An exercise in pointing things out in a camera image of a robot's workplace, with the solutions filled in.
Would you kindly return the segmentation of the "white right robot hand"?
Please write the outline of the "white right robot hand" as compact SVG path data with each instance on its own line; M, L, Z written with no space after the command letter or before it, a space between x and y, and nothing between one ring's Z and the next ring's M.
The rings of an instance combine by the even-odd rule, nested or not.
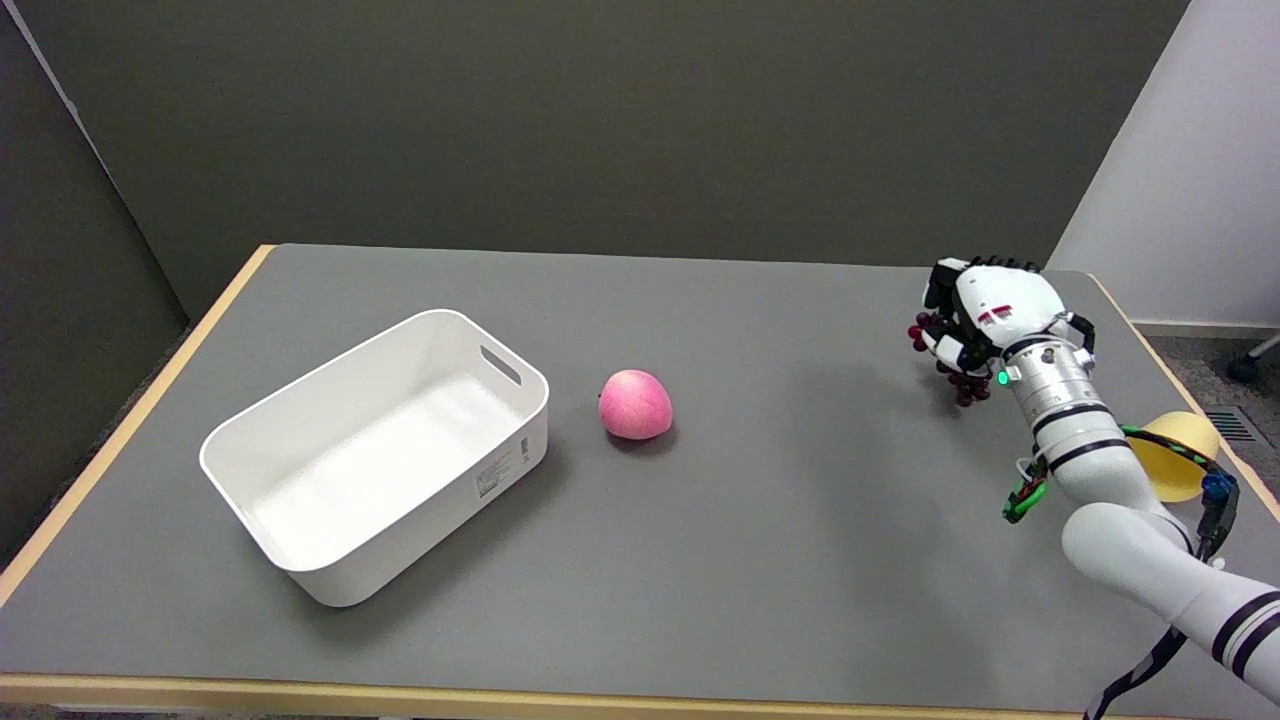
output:
M1092 322L1068 310L1033 263L942 258L931 269L922 305L908 331L913 348L931 354L946 372L983 377L992 360L1025 338L1066 338L1071 331L1080 336L1085 365L1094 361Z

